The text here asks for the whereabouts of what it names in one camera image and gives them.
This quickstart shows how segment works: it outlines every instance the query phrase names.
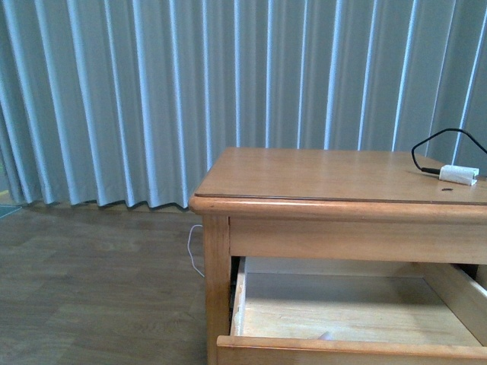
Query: drawer front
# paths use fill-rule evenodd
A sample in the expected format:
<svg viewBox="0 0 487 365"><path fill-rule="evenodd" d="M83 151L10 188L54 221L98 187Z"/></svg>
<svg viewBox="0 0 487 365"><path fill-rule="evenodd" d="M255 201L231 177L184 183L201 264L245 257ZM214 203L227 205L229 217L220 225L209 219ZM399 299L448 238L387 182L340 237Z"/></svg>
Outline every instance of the drawer front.
<svg viewBox="0 0 487 365"><path fill-rule="evenodd" d="M218 365L485 365L485 348L220 336Z"/></svg>
<svg viewBox="0 0 487 365"><path fill-rule="evenodd" d="M487 225L231 218L233 256L487 264Z"/></svg>

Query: drawer bottom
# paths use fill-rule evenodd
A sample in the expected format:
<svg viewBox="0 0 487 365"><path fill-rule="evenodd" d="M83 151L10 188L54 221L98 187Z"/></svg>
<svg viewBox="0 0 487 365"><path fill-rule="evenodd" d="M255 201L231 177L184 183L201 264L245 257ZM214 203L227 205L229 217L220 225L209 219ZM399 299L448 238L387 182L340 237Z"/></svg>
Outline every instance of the drawer bottom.
<svg viewBox="0 0 487 365"><path fill-rule="evenodd" d="M240 335L481 346L423 278L247 275Z"/></svg>

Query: nightstand top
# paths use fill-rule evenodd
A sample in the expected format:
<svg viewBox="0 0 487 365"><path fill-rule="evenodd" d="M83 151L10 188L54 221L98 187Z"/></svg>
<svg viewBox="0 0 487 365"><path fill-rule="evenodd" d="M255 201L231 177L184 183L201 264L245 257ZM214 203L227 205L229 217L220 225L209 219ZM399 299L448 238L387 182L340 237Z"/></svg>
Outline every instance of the nightstand top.
<svg viewBox="0 0 487 365"><path fill-rule="evenodd" d="M419 171L407 152L228 148L195 197L487 205L487 182L440 181Z"/></svg>

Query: curtain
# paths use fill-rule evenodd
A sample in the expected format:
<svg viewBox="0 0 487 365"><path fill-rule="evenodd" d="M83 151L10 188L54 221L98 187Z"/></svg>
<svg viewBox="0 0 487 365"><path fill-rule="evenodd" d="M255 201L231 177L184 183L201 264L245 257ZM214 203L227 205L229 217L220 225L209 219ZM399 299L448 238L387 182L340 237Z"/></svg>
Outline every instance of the curtain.
<svg viewBox="0 0 487 365"><path fill-rule="evenodd" d="M2 0L11 194L186 207L228 146L486 143L486 22L486 0ZM455 134L419 153L487 170Z"/></svg>

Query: table apron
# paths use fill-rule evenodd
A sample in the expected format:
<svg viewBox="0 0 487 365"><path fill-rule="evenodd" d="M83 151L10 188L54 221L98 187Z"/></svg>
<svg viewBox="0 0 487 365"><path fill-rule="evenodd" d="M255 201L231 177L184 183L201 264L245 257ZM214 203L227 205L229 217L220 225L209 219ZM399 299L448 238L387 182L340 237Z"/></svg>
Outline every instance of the table apron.
<svg viewBox="0 0 487 365"><path fill-rule="evenodd" d="M230 254L487 264L487 224L231 217Z"/></svg>

